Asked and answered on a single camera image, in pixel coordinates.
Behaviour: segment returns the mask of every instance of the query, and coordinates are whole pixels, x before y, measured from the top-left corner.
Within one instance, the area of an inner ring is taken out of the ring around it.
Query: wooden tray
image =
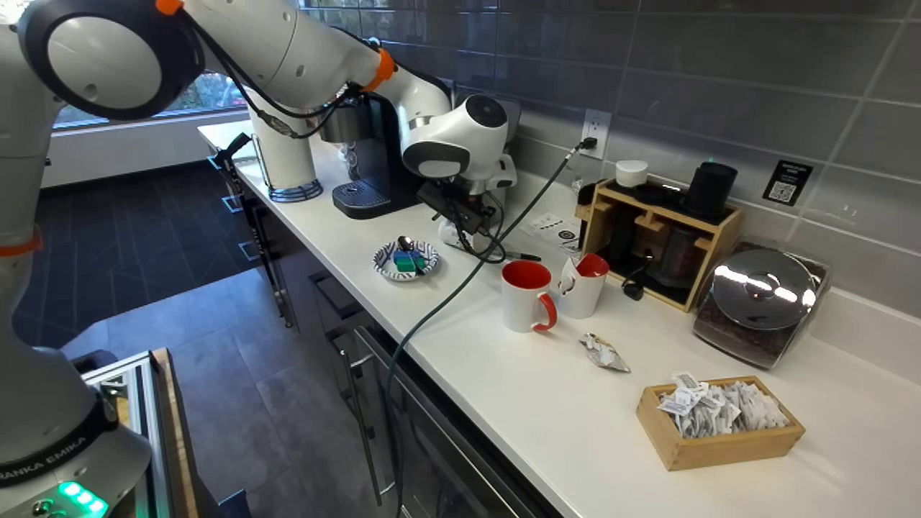
[[[763,394],[776,398],[757,377],[721,377],[709,382],[732,387],[738,381],[745,381],[757,387]],[[718,467],[718,464],[742,464],[742,460],[761,460],[761,459],[784,459],[807,434],[801,421],[776,398],[780,411],[789,418],[789,425],[784,428],[738,431],[738,434],[718,434],[718,438],[683,438],[672,414],[660,411],[663,398],[669,398],[672,392],[673,392],[673,382],[648,387],[637,407],[637,418],[652,434],[669,471]]]

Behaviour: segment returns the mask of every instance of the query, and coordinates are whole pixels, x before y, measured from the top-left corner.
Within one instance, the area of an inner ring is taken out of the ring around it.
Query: floor
[[[58,349],[98,319],[252,267],[223,195],[206,162],[43,189],[47,247],[16,319],[20,336]]]
[[[194,453],[223,502],[246,490],[256,518],[374,518],[354,418],[311,355],[334,322],[298,333],[276,316],[260,271],[89,326],[65,351],[119,358],[171,349]]]

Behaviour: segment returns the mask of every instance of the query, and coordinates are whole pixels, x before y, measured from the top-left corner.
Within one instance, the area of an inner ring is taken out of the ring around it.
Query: red mug
[[[508,261],[501,267],[501,313],[512,332],[547,332],[557,326],[551,296],[553,273],[542,261]]]

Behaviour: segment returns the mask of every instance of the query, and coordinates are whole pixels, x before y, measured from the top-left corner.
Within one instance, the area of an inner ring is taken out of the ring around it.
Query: wooden rack
[[[721,223],[707,223],[663,204],[645,204],[613,185],[600,185],[593,204],[578,208],[576,217],[584,223],[583,250],[601,254],[610,261],[610,283],[619,284],[626,277],[637,277],[645,293],[683,312],[701,303],[714,259],[735,247],[742,223],[742,212],[735,208],[722,208]],[[695,237],[683,289],[663,284],[652,273],[637,273],[663,266],[673,231]]]

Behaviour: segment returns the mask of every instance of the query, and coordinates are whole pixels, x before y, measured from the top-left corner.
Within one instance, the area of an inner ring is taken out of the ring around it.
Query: wall socket
[[[596,151],[583,151],[584,156],[604,158],[610,113],[584,109],[583,138],[596,138]]]

